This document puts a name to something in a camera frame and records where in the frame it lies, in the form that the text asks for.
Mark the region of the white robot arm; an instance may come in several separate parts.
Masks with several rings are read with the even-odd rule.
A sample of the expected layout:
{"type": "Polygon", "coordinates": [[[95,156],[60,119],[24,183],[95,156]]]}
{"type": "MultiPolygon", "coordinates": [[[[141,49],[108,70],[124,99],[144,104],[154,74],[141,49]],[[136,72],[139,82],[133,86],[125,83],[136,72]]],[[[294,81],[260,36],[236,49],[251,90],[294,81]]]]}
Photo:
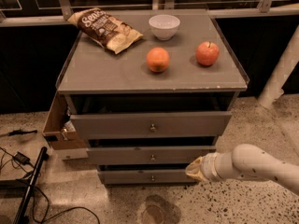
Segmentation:
{"type": "MultiPolygon", "coordinates": [[[[299,27],[258,97],[261,106],[269,108],[283,94],[282,87],[298,64],[298,49],[299,27]]],[[[299,194],[299,166],[278,160],[250,144],[238,145],[231,152],[214,152],[198,157],[186,167],[185,173],[198,181],[270,180],[296,195],[299,194]]]]}

